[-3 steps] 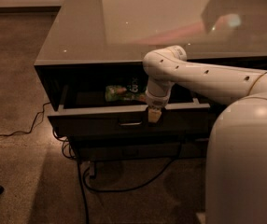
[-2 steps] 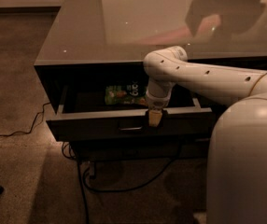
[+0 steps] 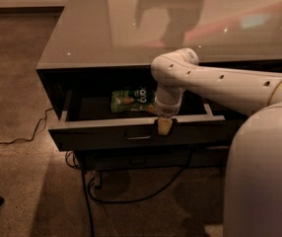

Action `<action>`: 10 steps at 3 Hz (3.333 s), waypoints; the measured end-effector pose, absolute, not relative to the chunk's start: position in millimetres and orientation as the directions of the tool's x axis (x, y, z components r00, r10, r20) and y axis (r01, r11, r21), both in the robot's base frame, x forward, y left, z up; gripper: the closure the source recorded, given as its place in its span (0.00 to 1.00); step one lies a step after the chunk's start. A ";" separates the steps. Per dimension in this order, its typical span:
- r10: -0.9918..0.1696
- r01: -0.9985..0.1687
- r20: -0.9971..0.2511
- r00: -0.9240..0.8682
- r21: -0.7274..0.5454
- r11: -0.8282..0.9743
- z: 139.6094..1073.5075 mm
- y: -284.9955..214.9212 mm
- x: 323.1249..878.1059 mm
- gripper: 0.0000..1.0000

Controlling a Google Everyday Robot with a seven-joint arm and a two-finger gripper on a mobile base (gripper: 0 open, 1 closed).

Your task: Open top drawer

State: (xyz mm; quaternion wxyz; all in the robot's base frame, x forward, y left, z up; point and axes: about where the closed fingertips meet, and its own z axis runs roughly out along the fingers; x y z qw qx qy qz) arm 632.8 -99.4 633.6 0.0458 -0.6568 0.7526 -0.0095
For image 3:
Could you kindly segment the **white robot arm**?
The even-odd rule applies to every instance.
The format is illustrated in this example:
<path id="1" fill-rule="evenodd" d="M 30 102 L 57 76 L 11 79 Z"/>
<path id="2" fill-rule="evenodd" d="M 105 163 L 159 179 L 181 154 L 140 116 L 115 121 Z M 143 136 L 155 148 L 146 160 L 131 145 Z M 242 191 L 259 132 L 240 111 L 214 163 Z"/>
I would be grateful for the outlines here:
<path id="1" fill-rule="evenodd" d="M 157 56 L 159 123 L 190 91 L 247 116 L 229 152 L 224 237 L 282 237 L 282 73 L 200 66 L 190 48 Z"/>

